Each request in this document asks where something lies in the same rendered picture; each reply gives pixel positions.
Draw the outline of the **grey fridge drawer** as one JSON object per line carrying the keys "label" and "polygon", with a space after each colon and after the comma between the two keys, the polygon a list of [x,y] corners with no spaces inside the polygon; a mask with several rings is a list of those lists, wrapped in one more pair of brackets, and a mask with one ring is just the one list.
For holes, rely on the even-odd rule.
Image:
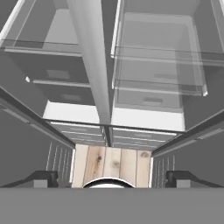
{"label": "grey fridge drawer", "polygon": [[115,148],[154,151],[177,136],[176,133],[140,129],[113,128],[113,146]]}

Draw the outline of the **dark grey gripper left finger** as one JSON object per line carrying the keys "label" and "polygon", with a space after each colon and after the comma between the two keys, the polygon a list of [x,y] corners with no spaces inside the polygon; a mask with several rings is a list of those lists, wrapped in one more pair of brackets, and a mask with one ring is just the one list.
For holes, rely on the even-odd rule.
{"label": "dark grey gripper left finger", "polygon": [[48,187],[58,187],[59,186],[58,177],[59,174],[57,171],[35,171],[27,178],[20,179],[16,182],[12,182],[7,185],[2,185],[2,188],[20,186],[24,183],[33,180],[46,180]]}

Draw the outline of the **grey freezer drawer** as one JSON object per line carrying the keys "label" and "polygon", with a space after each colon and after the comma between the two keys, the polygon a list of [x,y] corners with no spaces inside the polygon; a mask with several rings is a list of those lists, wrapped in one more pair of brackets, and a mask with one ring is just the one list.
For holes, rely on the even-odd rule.
{"label": "grey freezer drawer", "polygon": [[77,144],[108,145],[102,126],[59,121],[50,124]]}

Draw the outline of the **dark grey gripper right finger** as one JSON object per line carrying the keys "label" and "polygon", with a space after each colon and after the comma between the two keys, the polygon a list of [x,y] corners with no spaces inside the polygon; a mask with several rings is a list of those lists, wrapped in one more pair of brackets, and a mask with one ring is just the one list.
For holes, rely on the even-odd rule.
{"label": "dark grey gripper right finger", "polygon": [[189,171],[168,171],[165,174],[165,177],[166,188],[222,188],[222,185],[217,185],[204,179],[197,178]]}

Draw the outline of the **white and black round object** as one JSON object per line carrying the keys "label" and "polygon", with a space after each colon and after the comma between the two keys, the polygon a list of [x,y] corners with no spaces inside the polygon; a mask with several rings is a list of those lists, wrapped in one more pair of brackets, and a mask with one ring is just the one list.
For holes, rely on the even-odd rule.
{"label": "white and black round object", "polygon": [[126,180],[120,179],[120,178],[96,178],[93,180],[88,181],[83,188],[90,188],[94,186],[101,186],[101,185],[112,185],[112,186],[120,186],[123,188],[135,188],[134,185],[129,183]]}

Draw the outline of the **grey freezer door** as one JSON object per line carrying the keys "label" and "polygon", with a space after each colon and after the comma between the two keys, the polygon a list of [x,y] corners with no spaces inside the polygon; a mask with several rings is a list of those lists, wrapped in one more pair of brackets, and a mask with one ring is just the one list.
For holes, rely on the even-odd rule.
{"label": "grey freezer door", "polygon": [[0,186],[50,171],[67,187],[73,154],[71,140],[0,87]]}

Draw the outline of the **grey side-by-side fridge freezer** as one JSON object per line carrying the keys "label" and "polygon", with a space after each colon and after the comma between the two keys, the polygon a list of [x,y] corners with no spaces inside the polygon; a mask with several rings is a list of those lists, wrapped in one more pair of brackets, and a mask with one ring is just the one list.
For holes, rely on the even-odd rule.
{"label": "grey side-by-side fridge freezer", "polygon": [[[115,46],[224,53],[224,0],[0,0],[3,39],[80,46],[81,57],[0,49],[0,87],[49,124],[102,126],[107,146],[114,147],[113,128],[178,137],[224,109],[224,66],[110,56]],[[28,83],[25,76],[90,88]],[[115,79],[206,85],[208,95],[113,88]]]}

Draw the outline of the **glass freezer shelf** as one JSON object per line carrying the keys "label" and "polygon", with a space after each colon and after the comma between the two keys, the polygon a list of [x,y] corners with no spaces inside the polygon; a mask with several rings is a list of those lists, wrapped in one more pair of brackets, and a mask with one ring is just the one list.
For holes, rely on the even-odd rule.
{"label": "glass freezer shelf", "polygon": [[25,76],[24,80],[28,83],[41,84],[41,85],[90,88],[90,85],[88,83],[64,82],[64,81],[55,81],[55,80],[34,80],[34,79],[30,79],[28,76]]}
{"label": "glass freezer shelf", "polygon": [[81,48],[78,44],[3,39],[0,41],[0,49],[9,53],[34,53],[75,57],[82,56]]}

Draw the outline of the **glass fridge shelf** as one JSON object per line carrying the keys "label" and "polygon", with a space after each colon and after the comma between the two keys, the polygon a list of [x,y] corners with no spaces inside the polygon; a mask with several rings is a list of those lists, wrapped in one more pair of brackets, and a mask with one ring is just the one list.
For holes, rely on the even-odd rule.
{"label": "glass fridge shelf", "polygon": [[180,48],[143,48],[115,46],[110,56],[115,60],[136,60],[187,64],[193,66],[224,67],[224,52],[203,52],[196,46]]}
{"label": "glass fridge shelf", "polygon": [[145,91],[158,91],[159,93],[168,92],[171,94],[181,95],[198,95],[207,96],[207,86],[185,85],[185,84],[171,84],[160,82],[147,82],[136,80],[118,80],[112,81],[113,88],[127,88]]}

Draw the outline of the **grey fridge door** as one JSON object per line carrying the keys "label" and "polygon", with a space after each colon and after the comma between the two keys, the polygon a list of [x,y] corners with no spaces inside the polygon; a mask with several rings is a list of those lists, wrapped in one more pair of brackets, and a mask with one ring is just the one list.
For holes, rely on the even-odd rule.
{"label": "grey fridge door", "polygon": [[164,188],[168,171],[224,186],[224,109],[152,152],[150,187]]}

